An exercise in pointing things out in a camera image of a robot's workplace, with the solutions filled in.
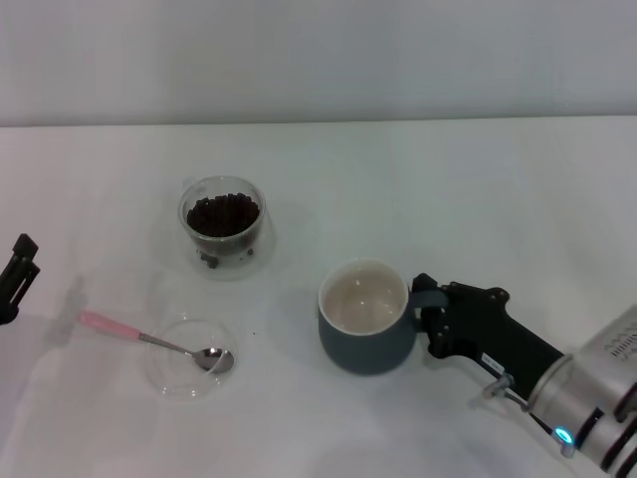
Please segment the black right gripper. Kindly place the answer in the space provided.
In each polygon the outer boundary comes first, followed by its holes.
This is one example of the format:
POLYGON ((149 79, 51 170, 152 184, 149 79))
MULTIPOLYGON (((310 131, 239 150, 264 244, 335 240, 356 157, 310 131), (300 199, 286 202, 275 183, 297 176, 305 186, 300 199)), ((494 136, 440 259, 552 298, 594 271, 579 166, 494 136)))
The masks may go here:
POLYGON ((434 358, 459 356, 478 363, 495 377, 513 377, 512 390, 528 399, 541 377, 563 353, 515 321, 502 288, 480 289, 459 283, 442 288, 421 273, 412 281, 413 300, 448 300, 445 308, 421 308, 416 332, 429 340, 434 358))

